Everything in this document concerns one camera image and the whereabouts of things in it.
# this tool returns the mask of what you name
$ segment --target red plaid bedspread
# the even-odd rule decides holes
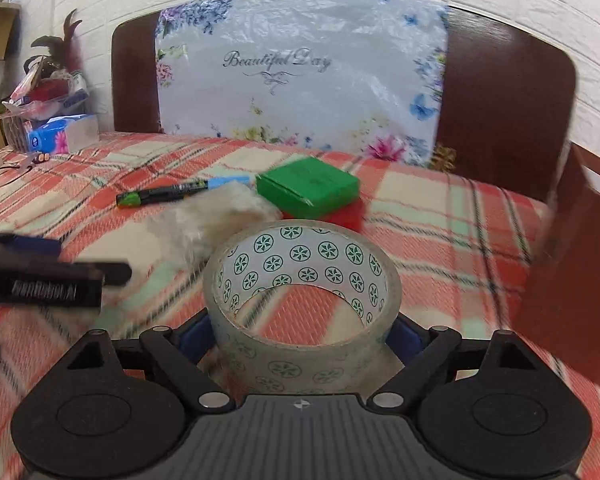
[[[85,330],[97,326],[112,337],[135,337],[156,324],[180,325],[203,307],[200,272],[169,266],[145,231],[142,221],[160,207],[119,210],[115,195],[193,176],[255,174],[306,153],[241,140],[113,134],[78,154],[55,155],[0,187],[0,229],[60,238],[67,260],[126,258],[134,270],[126,287],[106,292],[97,318],[0,307],[0,479],[22,472],[9,433],[13,410]],[[453,175],[343,153],[309,153],[362,181],[363,235],[394,260],[403,313],[470,338],[489,338],[509,325],[543,204]],[[22,158],[6,150],[0,156],[6,162]],[[5,172],[0,184],[12,177]],[[600,479],[600,389],[537,350],[592,415],[593,439],[580,474]]]

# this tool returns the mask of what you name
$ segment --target wooden bed frame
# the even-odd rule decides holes
[[[154,30],[159,12],[119,25],[112,40],[114,125],[159,131]],[[437,142],[454,173],[544,201],[567,129],[575,68],[523,30],[452,7]]]

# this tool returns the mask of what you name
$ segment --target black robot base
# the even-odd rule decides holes
[[[591,437],[583,404],[506,330],[469,340],[399,316],[387,344],[405,367],[366,404],[254,394],[237,408],[196,367],[214,344],[206,311],[135,340],[84,335],[13,415],[32,480],[566,480]]]

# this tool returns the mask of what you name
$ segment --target plastic bag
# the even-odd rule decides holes
[[[160,240],[164,257],[193,271],[227,238],[255,223],[281,217],[278,208],[248,186],[229,182],[186,198],[146,222]]]
[[[65,73],[66,71],[61,71],[56,79],[66,78]],[[20,117],[23,120],[46,121],[55,116],[71,115],[78,106],[87,100],[89,91],[80,71],[70,74],[68,80],[70,81],[68,95],[49,99],[48,101],[31,101],[28,103],[23,102],[26,101],[27,96],[21,98],[18,103],[3,101],[2,104],[7,111],[0,115],[0,119]]]
[[[12,101],[19,101],[31,91],[33,88],[33,81],[38,75],[40,68],[40,63],[37,63],[25,74],[22,81],[18,83],[18,86],[16,86],[15,90],[11,93]]]

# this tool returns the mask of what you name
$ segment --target blue marker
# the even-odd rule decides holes
[[[249,184],[250,177],[242,176],[217,176],[208,180],[198,179],[192,182],[174,184],[173,186],[152,187],[149,189],[138,189],[128,191],[116,196],[116,205],[118,207],[140,207],[146,204],[159,204],[162,202],[174,202],[182,200],[205,189],[215,189],[231,181]]]

